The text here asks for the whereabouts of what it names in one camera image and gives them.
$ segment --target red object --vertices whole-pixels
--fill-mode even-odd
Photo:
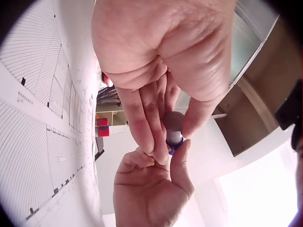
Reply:
[[[108,119],[107,118],[97,118],[96,119],[96,126],[108,126]]]
[[[109,128],[98,128],[98,137],[108,137],[109,136]]]

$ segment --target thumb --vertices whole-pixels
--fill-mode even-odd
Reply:
[[[194,193],[194,186],[191,183],[186,167],[187,151],[191,140],[185,140],[184,143],[175,151],[170,163],[171,182],[183,189],[188,195],[188,199]]]

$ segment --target palm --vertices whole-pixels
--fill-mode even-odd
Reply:
[[[193,191],[191,183],[187,182],[182,188],[179,182],[172,182],[170,175],[173,173],[172,166],[169,171],[168,165],[158,163],[131,168],[120,165],[113,195],[117,226],[119,223],[123,226],[127,226],[125,223],[129,226],[172,226]]]

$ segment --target blue bottle base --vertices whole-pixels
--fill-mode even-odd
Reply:
[[[168,153],[169,153],[170,155],[173,155],[174,152],[183,144],[183,138],[182,138],[182,140],[181,140],[180,143],[175,144],[175,145],[172,145],[172,144],[169,143],[167,140],[166,140],[166,143],[167,143],[167,144],[170,146],[170,148],[171,148],[171,151],[169,151]]]

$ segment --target wooden shelf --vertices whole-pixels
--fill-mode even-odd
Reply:
[[[98,118],[107,118],[109,126],[126,124],[126,115],[122,106],[116,105],[97,105],[96,114]]]

